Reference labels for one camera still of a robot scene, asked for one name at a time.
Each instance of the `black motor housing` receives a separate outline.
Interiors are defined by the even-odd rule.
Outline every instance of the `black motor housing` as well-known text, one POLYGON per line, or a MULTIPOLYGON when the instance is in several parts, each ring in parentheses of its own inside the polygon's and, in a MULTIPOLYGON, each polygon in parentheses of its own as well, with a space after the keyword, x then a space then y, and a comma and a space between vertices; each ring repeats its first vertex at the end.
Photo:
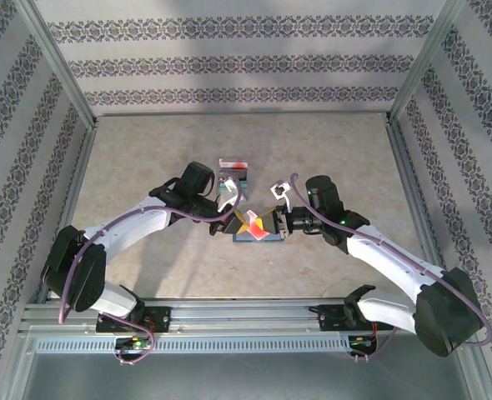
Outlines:
MULTIPOLYGON (((444 271, 443 279, 481 309, 465 271, 459 268, 444 271)), ((431 352, 446 357, 483 327, 481 319, 439 282, 421 289, 416 299, 414 327, 420 341, 431 352)))

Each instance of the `table surface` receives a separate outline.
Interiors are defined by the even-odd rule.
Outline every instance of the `table surface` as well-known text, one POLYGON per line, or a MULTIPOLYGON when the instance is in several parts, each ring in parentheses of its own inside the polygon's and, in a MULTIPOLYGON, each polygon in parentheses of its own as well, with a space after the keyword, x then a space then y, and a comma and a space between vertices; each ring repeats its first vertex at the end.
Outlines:
MULTIPOLYGON (((325 174, 347 209, 421 256, 380 114, 102 117, 73 225, 84 229, 114 218, 191 161, 216 171, 226 157, 249 160, 249 201, 241 211, 276 205, 269 187, 292 172, 302 190, 308 178, 325 174)), ((187 220, 122 252, 109 263, 107 279, 141 297, 341 297, 365 283, 399 293, 321 236, 233 243, 187 220)))

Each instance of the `yellow object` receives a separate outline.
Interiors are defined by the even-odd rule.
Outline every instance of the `yellow object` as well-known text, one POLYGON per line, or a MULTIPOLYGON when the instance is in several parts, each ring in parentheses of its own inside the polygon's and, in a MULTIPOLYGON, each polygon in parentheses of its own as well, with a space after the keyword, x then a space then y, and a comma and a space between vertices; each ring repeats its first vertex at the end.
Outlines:
POLYGON ((238 230, 237 233, 242 233, 242 232, 246 232, 249 228, 249 223, 244 219, 244 216, 243 214, 238 211, 238 210, 235 210, 235 215, 237 216, 238 220, 243 223, 243 226, 240 227, 240 229, 238 230))
POLYGON ((255 223, 258 227, 260 227, 262 230, 263 229, 263 220, 260 217, 255 218, 255 223))
POLYGON ((259 215, 258 218, 262 218, 265 215, 270 214, 274 209, 275 209, 275 207, 269 208, 268 210, 266 210, 265 212, 263 212, 261 215, 259 215))

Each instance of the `black plastic cover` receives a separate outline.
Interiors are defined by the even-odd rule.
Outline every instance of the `black plastic cover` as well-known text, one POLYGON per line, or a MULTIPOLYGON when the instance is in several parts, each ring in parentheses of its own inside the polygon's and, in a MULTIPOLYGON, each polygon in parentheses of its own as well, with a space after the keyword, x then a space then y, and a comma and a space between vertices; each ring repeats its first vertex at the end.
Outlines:
MULTIPOLYGON (((343 224, 352 229, 359 229, 363 225, 370 224, 368 219, 356 212, 344 210, 343 202, 339 198, 339 191, 335 184, 331 182, 330 177, 326 175, 312 177, 307 180, 305 187, 307 188, 311 206, 329 221, 343 224)), ((319 231, 322 233, 326 243, 331 246, 337 246, 348 254, 346 239, 352 236, 351 233, 338 230, 323 222, 319 231)))
POLYGON ((175 183, 173 190, 181 196, 190 198, 195 194, 202 194, 211 179, 214 180, 211 168, 200 162, 192 161, 175 183))
MULTIPOLYGON (((443 272, 443 279, 481 309, 469 275, 454 268, 443 272)), ((483 323, 478 316, 439 282, 424 285, 416 299, 414 327, 420 341, 441 357, 451 354, 483 323)))
MULTIPOLYGON (((61 229, 57 235, 44 265, 41 279, 58 296, 63 294, 72 261, 86 241, 83 231, 78 231, 72 225, 61 229)), ((102 295, 106 259, 107 254, 102 245, 91 245, 83 255, 68 289, 68 305, 75 311, 89 309, 102 295)))

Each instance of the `cable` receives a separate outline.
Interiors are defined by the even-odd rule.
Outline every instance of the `cable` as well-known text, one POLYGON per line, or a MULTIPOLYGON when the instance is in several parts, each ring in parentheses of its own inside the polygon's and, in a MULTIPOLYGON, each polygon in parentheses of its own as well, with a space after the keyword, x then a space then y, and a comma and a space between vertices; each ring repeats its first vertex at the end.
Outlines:
POLYGON ((366 354, 364 352, 361 352, 360 350, 356 350, 354 348, 352 348, 352 352, 353 353, 357 353, 361 358, 366 358, 367 361, 368 360, 372 360, 376 357, 378 357, 378 355, 380 355, 383 350, 385 350, 385 348, 387 347, 387 345, 390 343, 391 340, 393 340, 394 338, 394 335, 399 331, 399 328, 398 327, 393 327, 393 330, 390 331, 390 335, 388 335, 388 337, 385 339, 384 342, 382 342, 379 347, 376 348, 376 351, 373 352, 372 354, 366 354))
POLYGON ((428 277, 434 279, 435 281, 437 281, 438 283, 440 283, 441 285, 443 285, 445 288, 447 288, 448 290, 450 290, 459 300, 461 300, 468 308, 470 308, 470 310, 472 310, 478 316, 478 318, 484 324, 484 327, 485 327, 485 329, 487 331, 487 337, 484 340, 481 340, 479 342, 465 342, 464 344, 467 345, 467 346, 484 346, 484 345, 489 344, 490 342, 492 342, 492 326, 490 325, 489 320, 483 314, 483 312, 479 308, 477 308, 463 293, 461 293, 455 287, 453 287, 452 285, 450 285, 449 283, 447 283, 441 277, 438 277, 437 275, 435 275, 431 271, 428 271, 428 269, 426 269, 425 267, 421 266, 416 261, 414 261, 411 258, 407 257, 405 254, 403 254, 396 247, 391 246, 390 244, 388 244, 388 243, 380 240, 377 237, 370 236, 370 235, 367 235, 366 233, 362 233, 362 232, 356 231, 356 230, 351 229, 349 227, 345 227, 344 225, 339 225, 338 223, 335 223, 333 221, 329 221, 326 217, 324 217, 322 214, 320 214, 318 211, 316 211, 313 207, 311 207, 311 205, 309 204, 309 202, 307 202, 305 200, 305 198, 300 194, 299 190, 296 188, 296 182, 295 182, 296 179, 298 178, 298 176, 299 175, 296 172, 294 172, 290 176, 290 187, 293 189, 294 193, 296 193, 296 196, 298 196, 300 202, 302 202, 304 204, 305 208, 307 208, 316 218, 318 218, 323 223, 328 224, 330 227, 337 228, 339 231, 344 231, 344 232, 347 232, 347 233, 351 233, 351 234, 356 235, 358 237, 361 237, 361 238, 370 240, 372 243, 374 243, 374 244, 376 244, 378 246, 387 248, 395 256, 401 258, 402 260, 404 260, 405 262, 407 262, 408 264, 410 264, 414 268, 418 269, 424 275, 427 275, 428 277))
POLYGON ((128 326, 130 326, 132 328, 141 330, 144 333, 146 333, 148 335, 148 337, 149 337, 149 348, 144 353, 142 353, 139 357, 135 358, 134 360, 128 361, 128 360, 124 359, 122 357, 122 350, 120 350, 118 352, 118 354, 115 354, 114 357, 116 357, 120 361, 121 364, 134 365, 134 364, 136 364, 136 363, 144 360, 153 351, 153 348, 155 347, 155 338, 153 336, 153 333, 149 329, 147 329, 146 327, 143 327, 142 325, 138 325, 137 323, 126 321, 123 318, 120 318, 120 317, 117 317, 115 315, 109 314, 108 312, 101 312, 101 314, 104 315, 107 318, 113 319, 117 323, 123 323, 124 325, 128 325, 128 326))
POLYGON ((106 226, 104 226, 101 230, 97 231, 90 239, 87 240, 85 244, 81 247, 81 249, 78 251, 76 254, 76 257, 74 257, 72 264, 70 265, 70 269, 68 270, 68 275, 66 276, 66 280, 64 283, 64 288, 63 288, 63 295, 61 296, 61 305, 59 307, 59 316, 58 316, 58 322, 60 324, 64 324, 66 321, 66 318, 70 311, 72 310, 72 307, 66 308, 66 303, 68 300, 68 291, 70 289, 70 285, 72 285, 72 279, 73 275, 76 272, 76 267, 78 266, 79 262, 81 261, 81 258, 83 257, 83 254, 87 251, 87 249, 96 241, 98 240, 99 237, 103 236, 106 231, 123 221, 124 219, 127 219, 129 217, 132 217, 133 215, 137 215, 140 213, 144 213, 147 211, 153 211, 153 210, 159 210, 159 211, 168 211, 170 213, 176 213, 182 217, 192 219, 194 221, 201 221, 202 223, 215 223, 217 221, 221 221, 223 219, 226 219, 229 217, 231 214, 235 212, 237 209, 238 204, 240 203, 240 199, 243 195, 243 187, 240 184, 240 181, 232 174, 226 174, 226 178, 231 178, 235 182, 235 185, 237 186, 238 190, 238 195, 237 195, 237 200, 235 201, 234 205, 224 214, 219 215, 218 217, 214 218, 206 218, 206 217, 200 217, 198 215, 192 215, 188 214, 183 211, 179 211, 175 208, 171 207, 166 207, 166 206, 148 206, 148 207, 142 207, 142 208, 137 208, 136 210, 132 210, 130 212, 126 212, 125 214, 121 215, 120 217, 112 220, 110 223, 108 223, 106 226))
POLYGON ((378 323, 372 322, 372 342, 376 342, 378 340, 378 323))

